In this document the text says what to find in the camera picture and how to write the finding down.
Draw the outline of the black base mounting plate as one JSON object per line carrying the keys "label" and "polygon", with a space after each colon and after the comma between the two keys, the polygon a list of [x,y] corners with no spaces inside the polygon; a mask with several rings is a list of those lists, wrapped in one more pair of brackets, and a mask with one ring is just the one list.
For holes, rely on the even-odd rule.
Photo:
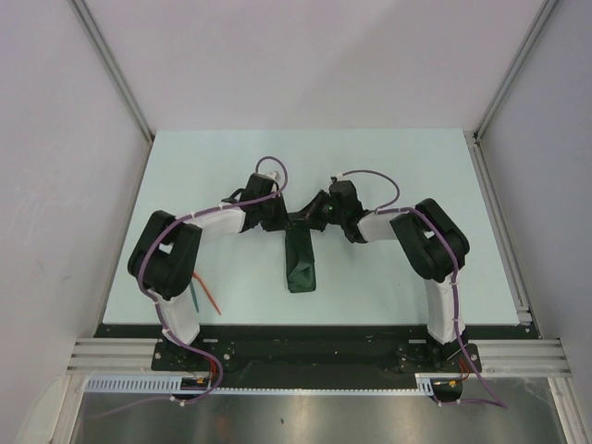
{"label": "black base mounting plate", "polygon": [[402,389],[416,373],[481,367],[478,339],[538,339],[532,326],[469,326],[462,351],[443,358],[425,327],[206,326],[189,349],[155,325],[105,325],[98,339],[156,339],[155,372],[222,378],[222,388]]}

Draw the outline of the right aluminium table rail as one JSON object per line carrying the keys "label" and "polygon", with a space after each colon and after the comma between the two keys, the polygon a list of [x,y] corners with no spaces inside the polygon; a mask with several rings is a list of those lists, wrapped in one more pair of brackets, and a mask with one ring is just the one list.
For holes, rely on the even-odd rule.
{"label": "right aluminium table rail", "polygon": [[521,325],[536,325],[537,321],[533,313],[524,276],[518,263],[511,233],[483,149],[471,131],[465,131],[463,136],[485,201],[488,218],[493,229],[506,279],[510,286],[518,319]]}

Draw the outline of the teal plastic utensil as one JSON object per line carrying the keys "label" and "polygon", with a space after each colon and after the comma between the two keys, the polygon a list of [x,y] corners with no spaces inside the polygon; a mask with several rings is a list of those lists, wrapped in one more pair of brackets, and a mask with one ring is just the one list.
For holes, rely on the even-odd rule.
{"label": "teal plastic utensil", "polygon": [[194,309],[195,309],[196,313],[199,314],[199,303],[198,303],[198,300],[197,300],[197,294],[196,294],[196,291],[195,291],[195,287],[194,287],[194,285],[193,285],[192,282],[190,282],[189,289],[190,289],[191,300],[192,300]]}

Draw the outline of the right aluminium frame post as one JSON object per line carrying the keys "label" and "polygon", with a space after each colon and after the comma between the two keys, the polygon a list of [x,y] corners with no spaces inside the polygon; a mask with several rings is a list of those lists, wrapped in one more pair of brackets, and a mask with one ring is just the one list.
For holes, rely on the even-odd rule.
{"label": "right aluminium frame post", "polygon": [[538,9],[532,23],[520,42],[512,61],[505,71],[499,86],[489,101],[487,108],[480,118],[476,128],[473,130],[473,138],[480,143],[487,134],[492,121],[501,110],[504,101],[508,98],[514,83],[524,71],[529,58],[535,52],[539,41],[542,39],[547,26],[557,12],[561,0],[545,0]]}

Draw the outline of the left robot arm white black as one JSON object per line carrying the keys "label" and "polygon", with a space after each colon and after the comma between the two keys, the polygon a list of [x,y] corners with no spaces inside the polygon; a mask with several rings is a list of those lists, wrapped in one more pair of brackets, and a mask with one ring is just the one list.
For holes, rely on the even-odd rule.
{"label": "left robot arm white black", "polygon": [[277,172],[253,173],[247,185],[218,206],[183,217],[151,214],[128,260],[128,273],[156,307],[164,336],[175,342],[172,358],[192,370],[204,358],[195,341],[200,324],[189,286],[199,247],[226,235],[261,227],[282,230],[288,216]]}

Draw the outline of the dark green cloth napkin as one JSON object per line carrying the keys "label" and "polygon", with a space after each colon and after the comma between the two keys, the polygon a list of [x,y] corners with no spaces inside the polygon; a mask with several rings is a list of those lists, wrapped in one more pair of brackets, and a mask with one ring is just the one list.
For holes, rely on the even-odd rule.
{"label": "dark green cloth napkin", "polygon": [[284,250],[289,292],[315,291],[315,255],[311,230],[300,214],[290,214],[290,224],[285,229]]}

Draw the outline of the front aluminium extrusion rail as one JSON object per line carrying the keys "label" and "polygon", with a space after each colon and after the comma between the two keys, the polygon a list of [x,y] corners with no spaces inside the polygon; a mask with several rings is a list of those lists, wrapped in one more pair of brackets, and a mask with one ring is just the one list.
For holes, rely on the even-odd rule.
{"label": "front aluminium extrusion rail", "polygon": [[[156,339],[78,339],[70,375],[149,375]],[[570,365],[557,339],[478,339],[486,377],[567,377]]]}

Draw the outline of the aluminium frame post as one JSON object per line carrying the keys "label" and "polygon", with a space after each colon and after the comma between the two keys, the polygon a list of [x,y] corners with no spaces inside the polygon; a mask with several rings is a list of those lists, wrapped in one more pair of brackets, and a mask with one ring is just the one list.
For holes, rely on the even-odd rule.
{"label": "aluminium frame post", "polygon": [[83,0],[67,0],[67,3],[86,34],[135,127],[148,144],[152,145],[155,139],[154,132],[150,129],[148,120],[89,5]]}
{"label": "aluminium frame post", "polygon": [[545,0],[538,9],[532,23],[520,42],[512,61],[505,71],[499,86],[489,101],[487,108],[480,118],[476,128],[473,130],[473,138],[480,143],[487,134],[492,121],[501,110],[504,101],[508,98],[514,83],[524,71],[529,58],[535,52],[539,41],[542,39],[547,26],[557,12],[561,0]]}

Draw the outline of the left aluminium frame post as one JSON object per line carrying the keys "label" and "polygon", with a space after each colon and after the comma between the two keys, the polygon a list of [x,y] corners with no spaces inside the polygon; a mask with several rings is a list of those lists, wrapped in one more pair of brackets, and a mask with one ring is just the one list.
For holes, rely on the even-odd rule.
{"label": "left aluminium frame post", "polygon": [[148,144],[152,145],[155,139],[154,132],[150,129],[148,120],[89,5],[83,0],[67,0],[67,3],[86,34],[135,127]]}

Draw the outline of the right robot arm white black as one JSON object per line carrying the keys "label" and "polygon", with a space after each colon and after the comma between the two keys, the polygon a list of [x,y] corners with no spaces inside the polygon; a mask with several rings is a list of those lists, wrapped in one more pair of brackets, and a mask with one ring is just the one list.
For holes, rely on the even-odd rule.
{"label": "right robot arm white black", "polygon": [[327,191],[292,218],[309,229],[341,228],[351,243],[397,241],[413,271],[424,280],[428,308],[428,363],[448,371],[460,360],[464,335],[459,275],[470,244],[463,232],[433,199],[402,209],[364,208],[350,180],[334,179]]}

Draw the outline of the orange plastic fork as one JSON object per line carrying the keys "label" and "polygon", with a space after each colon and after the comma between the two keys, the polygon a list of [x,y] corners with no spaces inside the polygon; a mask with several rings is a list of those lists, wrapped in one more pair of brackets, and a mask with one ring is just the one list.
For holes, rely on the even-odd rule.
{"label": "orange plastic fork", "polygon": [[213,307],[216,310],[217,314],[221,316],[222,315],[221,310],[218,307],[218,305],[216,303],[216,300],[215,300],[212,292],[206,286],[204,280],[196,272],[193,272],[192,275],[198,281],[198,283],[200,284],[200,286],[202,287],[205,295],[207,296],[209,302],[213,305]]}

